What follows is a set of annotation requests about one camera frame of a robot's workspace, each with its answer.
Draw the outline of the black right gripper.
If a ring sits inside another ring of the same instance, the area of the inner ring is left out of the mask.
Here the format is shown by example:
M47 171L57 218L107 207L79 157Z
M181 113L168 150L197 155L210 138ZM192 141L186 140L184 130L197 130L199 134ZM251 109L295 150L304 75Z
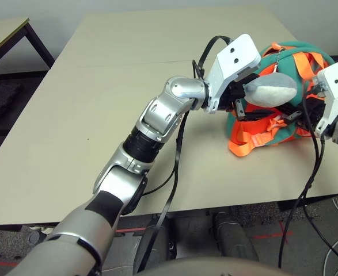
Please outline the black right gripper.
M326 104L323 99L314 97L304 98L301 103L301 111L297 110L291 114L282 114L282 119L287 125L290 125L299 120L299 126L302 129L308 131L308 117L312 130L315 131L318 123L322 119L325 106Z

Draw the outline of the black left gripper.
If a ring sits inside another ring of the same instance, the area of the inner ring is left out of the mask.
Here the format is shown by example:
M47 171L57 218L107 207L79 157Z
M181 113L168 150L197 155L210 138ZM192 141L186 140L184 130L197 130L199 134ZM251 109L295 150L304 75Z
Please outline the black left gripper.
M254 110L245 112L242 104L244 98L244 88L242 83L231 82L224 90L219 100L219 110L235 112L238 120L257 121L272 115L272 110Z

